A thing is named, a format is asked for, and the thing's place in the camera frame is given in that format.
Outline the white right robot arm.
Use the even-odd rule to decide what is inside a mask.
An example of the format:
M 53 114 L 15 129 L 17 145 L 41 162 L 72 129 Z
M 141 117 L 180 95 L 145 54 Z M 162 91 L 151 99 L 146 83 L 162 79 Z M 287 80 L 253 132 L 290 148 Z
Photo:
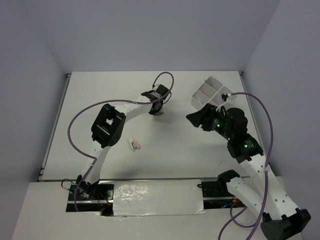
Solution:
M 248 133 L 243 110 L 207 103 L 186 119 L 194 127 L 215 131 L 226 139 L 229 154 L 252 179 L 256 190 L 247 186 L 235 170 L 228 170 L 218 175 L 217 190 L 223 196 L 235 196 L 257 217 L 254 229 L 261 228 L 268 240 L 286 240 L 306 227 L 310 213 L 299 208 L 278 181 L 261 146 Z

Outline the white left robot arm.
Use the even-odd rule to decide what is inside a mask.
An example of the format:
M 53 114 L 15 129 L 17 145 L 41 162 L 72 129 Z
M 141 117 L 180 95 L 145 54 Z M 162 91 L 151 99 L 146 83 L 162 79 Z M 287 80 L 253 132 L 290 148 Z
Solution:
M 91 153 L 76 149 L 89 158 L 83 172 L 77 177 L 76 194 L 80 193 L 88 200 L 97 196 L 102 166 L 111 147 L 120 140 L 125 123 L 142 114 L 156 115 L 162 110 L 164 100 L 170 93 L 170 89 L 159 84 L 134 100 L 120 100 L 120 105 L 106 103 L 102 106 L 91 126 Z

